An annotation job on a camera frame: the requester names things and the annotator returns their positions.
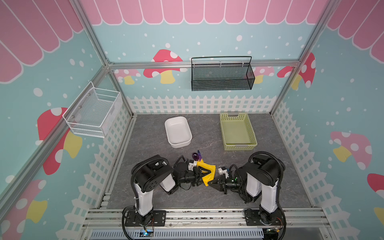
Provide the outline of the yellow paper napkin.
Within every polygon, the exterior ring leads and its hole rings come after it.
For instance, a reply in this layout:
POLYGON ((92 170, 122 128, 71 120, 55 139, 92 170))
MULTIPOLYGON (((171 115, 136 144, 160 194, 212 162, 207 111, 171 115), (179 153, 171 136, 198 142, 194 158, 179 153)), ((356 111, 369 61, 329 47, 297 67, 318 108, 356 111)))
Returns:
POLYGON ((216 166, 215 165, 209 165, 207 163, 204 163, 203 160, 197 162, 197 166, 201 168, 203 177, 202 180, 205 184, 205 186, 209 186, 209 182, 212 181, 215 178, 216 173, 216 166))

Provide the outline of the purple metal spoon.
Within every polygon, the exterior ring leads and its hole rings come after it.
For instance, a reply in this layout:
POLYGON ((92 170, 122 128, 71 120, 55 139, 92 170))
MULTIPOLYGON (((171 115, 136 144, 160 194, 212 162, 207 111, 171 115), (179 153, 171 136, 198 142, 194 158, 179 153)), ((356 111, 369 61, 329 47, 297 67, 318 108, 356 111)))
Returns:
POLYGON ((200 159, 198 153, 193 153, 192 157, 193 157, 194 161, 199 161, 199 159, 200 159))

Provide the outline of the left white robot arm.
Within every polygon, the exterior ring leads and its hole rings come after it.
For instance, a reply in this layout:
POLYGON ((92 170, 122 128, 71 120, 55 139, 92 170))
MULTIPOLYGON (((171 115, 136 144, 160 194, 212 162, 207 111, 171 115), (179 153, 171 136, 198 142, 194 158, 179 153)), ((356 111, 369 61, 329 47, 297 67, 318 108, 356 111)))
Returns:
POLYGON ((172 195, 182 185, 191 187, 208 186, 216 173, 216 166, 203 160, 195 161, 180 156, 171 165, 170 162, 155 155, 134 166, 131 172, 131 187, 135 194, 135 212, 146 217, 153 211, 154 189, 160 186, 167 194, 172 195))

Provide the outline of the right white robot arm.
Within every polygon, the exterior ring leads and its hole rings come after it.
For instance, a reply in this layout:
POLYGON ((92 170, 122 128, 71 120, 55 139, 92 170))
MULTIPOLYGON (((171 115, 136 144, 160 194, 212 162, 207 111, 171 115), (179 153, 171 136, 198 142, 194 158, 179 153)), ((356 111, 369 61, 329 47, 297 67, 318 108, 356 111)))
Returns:
POLYGON ((239 194, 245 204, 261 199, 260 212, 271 216, 280 209, 280 189, 285 165, 273 154, 258 151, 242 166, 231 165, 227 173, 208 182, 220 192, 239 194))

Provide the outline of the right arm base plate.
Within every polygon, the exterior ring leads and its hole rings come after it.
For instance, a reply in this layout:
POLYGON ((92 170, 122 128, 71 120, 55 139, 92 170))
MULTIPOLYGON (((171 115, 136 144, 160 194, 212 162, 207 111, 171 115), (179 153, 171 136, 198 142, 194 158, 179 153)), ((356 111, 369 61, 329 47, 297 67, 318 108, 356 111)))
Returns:
POLYGON ((246 209, 244 211, 247 226, 283 226, 282 212, 276 209, 273 213, 261 209, 246 209))

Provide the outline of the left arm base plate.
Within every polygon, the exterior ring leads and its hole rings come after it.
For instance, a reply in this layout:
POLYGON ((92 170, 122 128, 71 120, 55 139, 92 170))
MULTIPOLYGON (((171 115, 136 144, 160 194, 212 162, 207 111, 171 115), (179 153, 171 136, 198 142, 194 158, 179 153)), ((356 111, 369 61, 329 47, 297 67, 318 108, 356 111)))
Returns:
POLYGON ((124 218, 125 227, 164 227, 166 211, 152 210, 147 215, 141 216, 134 210, 128 210, 124 218))

